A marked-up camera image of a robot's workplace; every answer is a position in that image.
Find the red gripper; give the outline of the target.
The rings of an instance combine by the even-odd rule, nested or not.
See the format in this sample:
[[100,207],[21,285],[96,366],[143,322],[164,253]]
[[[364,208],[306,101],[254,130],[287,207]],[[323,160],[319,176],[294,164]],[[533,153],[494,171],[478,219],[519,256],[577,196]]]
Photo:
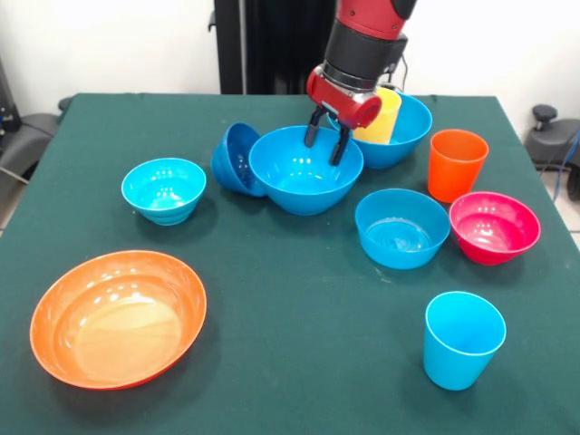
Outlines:
[[339,140],[330,158],[332,166],[338,166],[350,139],[351,130],[368,127],[380,113],[382,100],[374,91],[367,93],[345,89],[324,76],[323,66],[316,66],[309,74],[306,92],[315,104],[304,136],[304,145],[311,148],[325,113],[333,115],[342,125]]

